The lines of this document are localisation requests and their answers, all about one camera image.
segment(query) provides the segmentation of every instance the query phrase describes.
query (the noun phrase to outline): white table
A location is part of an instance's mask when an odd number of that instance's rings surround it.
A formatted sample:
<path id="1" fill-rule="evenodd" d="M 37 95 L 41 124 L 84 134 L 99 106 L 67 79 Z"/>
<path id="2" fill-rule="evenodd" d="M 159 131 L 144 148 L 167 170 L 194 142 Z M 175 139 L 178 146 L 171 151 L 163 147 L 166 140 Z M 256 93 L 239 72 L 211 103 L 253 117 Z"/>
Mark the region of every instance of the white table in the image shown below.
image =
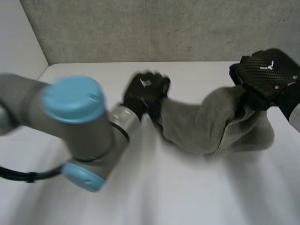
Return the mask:
<path id="1" fill-rule="evenodd" d="M 103 87 L 108 109 L 120 101 L 131 75 L 145 69 L 169 75 L 169 96 L 200 103 L 213 89 L 232 86 L 233 62 L 57 64 L 41 81 L 86 75 Z M 89 193 L 63 177 L 28 185 L 0 180 L 9 225 L 298 225 L 300 134 L 277 108 L 268 118 L 275 142 L 263 152 L 238 153 L 214 162 L 164 142 L 149 118 L 100 192 Z M 46 170 L 68 159 L 60 140 L 23 128 L 0 139 L 0 165 Z"/>

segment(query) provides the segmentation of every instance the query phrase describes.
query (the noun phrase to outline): concrete wall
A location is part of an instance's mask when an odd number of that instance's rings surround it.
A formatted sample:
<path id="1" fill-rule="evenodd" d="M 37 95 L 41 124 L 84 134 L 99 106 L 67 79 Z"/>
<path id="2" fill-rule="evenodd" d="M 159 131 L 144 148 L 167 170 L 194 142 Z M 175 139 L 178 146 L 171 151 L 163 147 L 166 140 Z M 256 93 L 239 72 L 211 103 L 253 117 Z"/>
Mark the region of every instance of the concrete wall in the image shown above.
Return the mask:
<path id="1" fill-rule="evenodd" d="M 300 62 L 299 0 L 21 0 L 50 64 L 233 61 L 278 47 Z"/>
<path id="2" fill-rule="evenodd" d="M 38 79 L 47 68 L 19 0 L 0 0 L 0 72 Z"/>

